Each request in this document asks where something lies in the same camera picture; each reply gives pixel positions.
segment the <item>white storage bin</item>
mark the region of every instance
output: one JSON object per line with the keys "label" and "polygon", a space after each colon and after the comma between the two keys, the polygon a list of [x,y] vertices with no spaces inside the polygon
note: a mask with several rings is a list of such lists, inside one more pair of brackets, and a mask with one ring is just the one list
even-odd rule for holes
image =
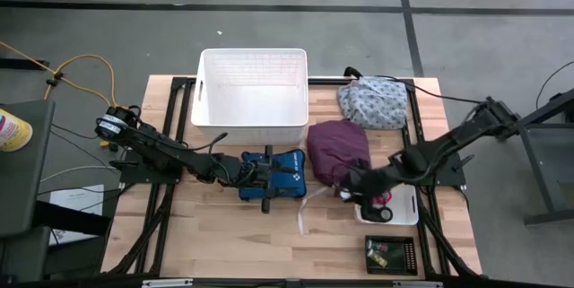
{"label": "white storage bin", "polygon": [[309,120],[303,49],[206,49],[191,123],[218,144],[298,144]]}

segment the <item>purple bag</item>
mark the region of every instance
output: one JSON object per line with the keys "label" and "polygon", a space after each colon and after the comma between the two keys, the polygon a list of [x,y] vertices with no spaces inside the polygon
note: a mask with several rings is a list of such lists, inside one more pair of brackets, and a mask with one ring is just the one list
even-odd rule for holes
{"label": "purple bag", "polygon": [[309,127],[307,153],[315,178],[329,187],[347,188],[344,180],[350,169],[370,169],[367,135],[348,119]]}

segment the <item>concrete floor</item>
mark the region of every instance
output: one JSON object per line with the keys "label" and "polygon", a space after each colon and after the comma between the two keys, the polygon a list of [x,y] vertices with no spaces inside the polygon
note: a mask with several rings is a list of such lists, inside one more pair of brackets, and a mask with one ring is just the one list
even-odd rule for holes
{"label": "concrete floor", "polygon": [[[400,0],[82,0],[195,4],[388,5]],[[573,0],[411,0],[412,6],[572,8]],[[309,72],[340,75],[348,65],[365,74],[413,76],[402,14],[226,13],[87,10],[0,10],[0,39],[58,65],[82,53],[104,56],[117,72],[117,100],[140,104],[149,74],[192,74],[204,48],[304,48]],[[438,77],[444,94],[481,99],[491,95],[526,115],[545,78],[573,60],[574,17],[415,15],[414,28],[425,76]],[[5,49],[0,56],[15,57]],[[570,89],[565,70],[547,85],[543,101]],[[70,65],[74,81],[109,93],[109,73],[91,60]],[[0,73],[0,102],[39,99],[47,74]],[[91,135],[103,101],[67,86],[56,89],[55,123]],[[454,127],[470,109],[445,102]],[[97,140],[70,139],[102,160],[114,155]],[[574,222],[527,229],[523,218],[545,212],[519,139],[483,139],[464,153],[474,235],[483,271],[492,278],[574,284]],[[52,137],[45,175],[98,163]],[[104,182],[105,170],[79,171],[42,184],[41,190]]]}

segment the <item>small white container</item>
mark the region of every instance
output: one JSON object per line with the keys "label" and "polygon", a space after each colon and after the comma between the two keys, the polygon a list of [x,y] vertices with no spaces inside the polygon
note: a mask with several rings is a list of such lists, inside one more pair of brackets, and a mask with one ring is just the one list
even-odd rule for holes
{"label": "small white container", "polygon": [[218,144],[298,144],[309,121],[303,49],[206,49],[197,68],[191,123]]}
{"label": "small white container", "polygon": [[415,225],[419,222],[419,206],[416,201],[416,189],[411,185],[398,185],[391,188],[393,197],[387,207],[393,211],[393,219],[387,223],[363,220],[361,206],[355,205],[355,220],[366,224],[379,225]]}

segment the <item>spray can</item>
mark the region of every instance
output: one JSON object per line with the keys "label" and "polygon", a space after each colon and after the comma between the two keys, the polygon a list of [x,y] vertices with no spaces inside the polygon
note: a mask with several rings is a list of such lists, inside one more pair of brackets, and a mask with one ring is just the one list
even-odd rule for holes
{"label": "spray can", "polygon": [[0,151],[16,151],[26,145],[31,138],[30,123],[0,109]]}

